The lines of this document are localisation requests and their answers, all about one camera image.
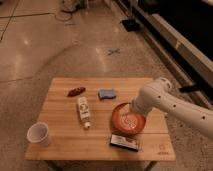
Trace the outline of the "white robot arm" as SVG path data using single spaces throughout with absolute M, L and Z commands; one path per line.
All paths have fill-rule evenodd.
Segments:
M 213 111 L 171 95 L 171 89 L 172 83 L 164 77 L 145 84 L 130 102 L 130 111 L 147 116 L 153 108 L 157 108 L 213 140 Z

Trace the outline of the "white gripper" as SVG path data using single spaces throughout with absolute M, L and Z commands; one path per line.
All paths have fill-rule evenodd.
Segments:
M 124 129 L 142 129 L 144 120 L 140 114 L 131 112 L 129 106 L 125 106 L 121 110 L 121 126 Z

